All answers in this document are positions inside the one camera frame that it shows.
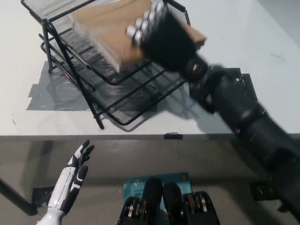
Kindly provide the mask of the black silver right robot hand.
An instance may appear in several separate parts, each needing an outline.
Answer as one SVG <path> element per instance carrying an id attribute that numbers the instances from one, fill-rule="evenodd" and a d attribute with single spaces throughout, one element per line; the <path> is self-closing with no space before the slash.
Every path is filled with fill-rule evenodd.
<path id="1" fill-rule="evenodd" d="M 153 62 L 167 70 L 178 72 L 187 82 L 200 80 L 208 71 L 208 63 L 197 54 L 199 45 L 168 6 L 162 2 L 126 28 L 134 46 Z"/>

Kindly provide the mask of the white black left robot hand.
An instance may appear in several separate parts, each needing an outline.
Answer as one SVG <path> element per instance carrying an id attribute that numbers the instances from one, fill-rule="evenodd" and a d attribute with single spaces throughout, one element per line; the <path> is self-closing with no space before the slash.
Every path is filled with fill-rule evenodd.
<path id="1" fill-rule="evenodd" d="M 87 175 L 88 166 L 84 165 L 90 158 L 94 145 L 86 140 L 72 155 L 53 189 L 48 207 L 63 211 L 68 214 L 73 206 L 83 181 Z"/>

